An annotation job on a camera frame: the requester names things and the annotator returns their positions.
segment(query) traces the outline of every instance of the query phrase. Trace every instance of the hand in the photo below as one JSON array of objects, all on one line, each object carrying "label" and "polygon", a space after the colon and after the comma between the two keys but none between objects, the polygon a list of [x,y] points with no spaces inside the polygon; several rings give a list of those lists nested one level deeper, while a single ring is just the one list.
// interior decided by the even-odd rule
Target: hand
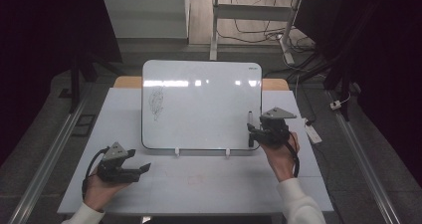
[{"label": "hand", "polygon": [[88,178],[88,187],[84,202],[92,209],[102,212],[103,208],[111,201],[114,195],[129,184],[103,182],[97,176],[96,168]]},{"label": "hand", "polygon": [[[301,147],[299,146],[298,136],[295,132],[291,133],[289,144],[296,152],[299,152]],[[270,163],[271,168],[273,168],[279,182],[294,177],[293,167],[295,166],[295,162],[285,145],[282,145],[281,147],[271,147],[260,143],[260,146],[267,154],[268,163]]]}]

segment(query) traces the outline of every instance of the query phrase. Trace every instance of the whiteboard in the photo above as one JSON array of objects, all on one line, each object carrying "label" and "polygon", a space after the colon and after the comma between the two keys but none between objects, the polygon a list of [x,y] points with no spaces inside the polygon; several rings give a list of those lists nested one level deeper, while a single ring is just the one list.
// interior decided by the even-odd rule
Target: whiteboard
[{"label": "whiteboard", "polygon": [[148,61],[143,66],[141,142],[151,149],[254,150],[262,70],[255,63]]}]

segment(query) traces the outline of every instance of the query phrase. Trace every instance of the white table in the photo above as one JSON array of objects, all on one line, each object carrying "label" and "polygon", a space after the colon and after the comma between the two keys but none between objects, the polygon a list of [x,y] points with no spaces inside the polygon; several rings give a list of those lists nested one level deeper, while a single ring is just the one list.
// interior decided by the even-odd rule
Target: white table
[{"label": "white table", "polygon": [[[281,213],[277,179],[264,151],[247,156],[150,154],[140,144],[141,89],[110,89],[91,138],[58,212],[75,213],[82,203],[81,183],[93,156],[118,141],[136,149],[124,168],[151,162],[149,172],[117,194],[105,209],[119,215],[254,215]],[[263,91],[266,111],[277,106],[299,118],[287,121],[301,144],[299,179],[322,211],[332,211],[317,162],[292,92]]]}]

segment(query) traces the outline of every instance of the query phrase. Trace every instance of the white sleeve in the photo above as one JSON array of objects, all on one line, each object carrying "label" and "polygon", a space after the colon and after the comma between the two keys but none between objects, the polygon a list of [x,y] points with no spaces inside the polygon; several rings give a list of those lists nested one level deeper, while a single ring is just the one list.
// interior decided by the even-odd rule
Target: white sleeve
[{"label": "white sleeve", "polygon": [[317,203],[304,194],[297,178],[280,182],[277,190],[283,199],[282,211],[289,224],[325,223]]},{"label": "white sleeve", "polygon": [[62,224],[98,224],[105,216],[105,213],[100,213],[91,209],[84,202],[80,209],[72,216],[71,219],[62,222]]}]

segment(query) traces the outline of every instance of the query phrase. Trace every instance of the drawing on whiteboard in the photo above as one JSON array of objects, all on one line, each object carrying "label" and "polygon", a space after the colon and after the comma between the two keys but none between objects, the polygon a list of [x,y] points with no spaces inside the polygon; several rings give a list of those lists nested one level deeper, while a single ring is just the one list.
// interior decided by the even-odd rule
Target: drawing on whiteboard
[{"label": "drawing on whiteboard", "polygon": [[149,96],[149,108],[154,114],[154,120],[157,121],[159,115],[162,112],[162,102],[164,100],[164,95],[162,92],[162,87],[156,88],[152,91],[152,94]]}]

